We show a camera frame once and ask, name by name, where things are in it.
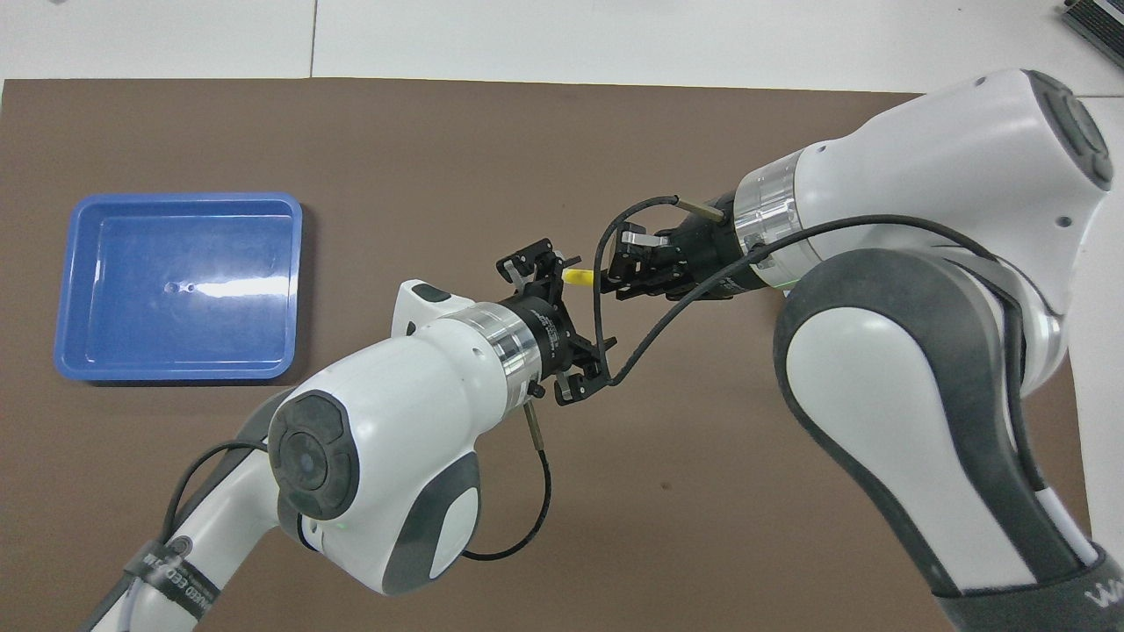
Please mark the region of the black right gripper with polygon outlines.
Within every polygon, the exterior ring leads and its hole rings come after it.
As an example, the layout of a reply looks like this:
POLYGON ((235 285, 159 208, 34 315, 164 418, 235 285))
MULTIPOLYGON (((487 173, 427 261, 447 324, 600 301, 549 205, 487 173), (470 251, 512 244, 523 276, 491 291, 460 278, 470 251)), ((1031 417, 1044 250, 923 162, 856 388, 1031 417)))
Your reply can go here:
POLYGON ((606 273, 606 294, 622 301, 638 296, 680 300, 742 255, 738 236, 728 222, 716 223, 692 213, 672 231, 672 243, 669 231, 647 233, 638 224, 623 224, 615 231, 615 268, 622 269, 622 276, 606 273), (654 269, 674 263, 676 251, 682 268, 654 269), (629 269, 638 265, 647 269, 629 269))

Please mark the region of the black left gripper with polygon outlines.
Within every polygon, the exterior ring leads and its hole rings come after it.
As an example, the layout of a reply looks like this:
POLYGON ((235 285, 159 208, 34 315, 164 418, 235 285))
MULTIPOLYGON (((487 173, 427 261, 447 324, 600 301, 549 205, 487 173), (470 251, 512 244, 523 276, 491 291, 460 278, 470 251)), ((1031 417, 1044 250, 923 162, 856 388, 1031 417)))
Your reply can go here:
POLYGON ((579 335, 566 306, 558 303, 566 269, 580 262, 581 256, 562 255, 551 240, 538 240, 495 263, 499 276, 514 288, 513 296, 502 300, 502 307, 531 329, 540 352, 537 382, 555 377, 554 398, 559 406, 590 399, 609 383, 605 349, 579 335))

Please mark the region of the blue plastic tray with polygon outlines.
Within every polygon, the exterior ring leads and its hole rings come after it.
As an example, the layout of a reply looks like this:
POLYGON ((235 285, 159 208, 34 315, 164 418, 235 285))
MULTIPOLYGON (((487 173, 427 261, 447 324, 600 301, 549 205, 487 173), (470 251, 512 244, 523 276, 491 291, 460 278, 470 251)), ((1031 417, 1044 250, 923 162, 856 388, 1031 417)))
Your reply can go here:
POLYGON ((74 205, 53 360, 88 383, 268 381, 296 359, 303 208, 278 191, 74 205))

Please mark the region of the brown table mat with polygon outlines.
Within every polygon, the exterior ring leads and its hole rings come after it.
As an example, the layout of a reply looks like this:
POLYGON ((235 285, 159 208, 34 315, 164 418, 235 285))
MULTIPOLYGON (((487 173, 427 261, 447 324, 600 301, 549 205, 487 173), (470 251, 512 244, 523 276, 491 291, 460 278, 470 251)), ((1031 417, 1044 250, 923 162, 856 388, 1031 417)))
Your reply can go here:
MULTIPOLYGON (((0 632, 76 632, 185 464, 273 392, 386 337, 399 285, 495 300, 538 240, 593 259, 636 201, 722 195, 904 93, 281 81, 16 81, 0 112, 0 632), (78 383, 54 365, 89 195, 278 190, 303 205, 299 341, 273 383, 78 383)), ((776 387, 782 295, 692 305, 619 388, 537 403, 544 529, 398 599, 284 532, 198 632, 951 632, 776 387)))

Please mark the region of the grey ribbed device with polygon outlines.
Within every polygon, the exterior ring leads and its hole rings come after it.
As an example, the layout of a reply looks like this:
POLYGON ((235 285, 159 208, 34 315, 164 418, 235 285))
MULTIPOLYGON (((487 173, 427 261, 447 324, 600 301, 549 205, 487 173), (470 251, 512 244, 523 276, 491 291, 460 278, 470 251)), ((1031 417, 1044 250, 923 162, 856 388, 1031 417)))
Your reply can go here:
POLYGON ((1063 21, 1088 39, 1124 48, 1124 0, 1063 0, 1063 21))

